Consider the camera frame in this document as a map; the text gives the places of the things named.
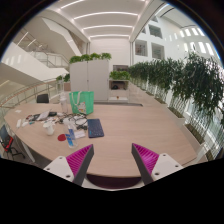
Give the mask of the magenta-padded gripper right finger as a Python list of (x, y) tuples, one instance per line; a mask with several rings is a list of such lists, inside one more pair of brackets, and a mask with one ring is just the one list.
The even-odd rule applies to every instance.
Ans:
[(132, 144), (132, 155), (145, 185), (183, 168), (182, 165), (167, 153), (157, 154), (154, 151), (135, 143)]

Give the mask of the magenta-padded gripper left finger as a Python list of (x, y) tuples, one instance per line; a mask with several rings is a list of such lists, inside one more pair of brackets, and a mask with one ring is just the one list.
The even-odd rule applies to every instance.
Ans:
[(58, 156), (44, 170), (81, 186), (93, 155), (94, 146), (90, 144), (67, 157)]

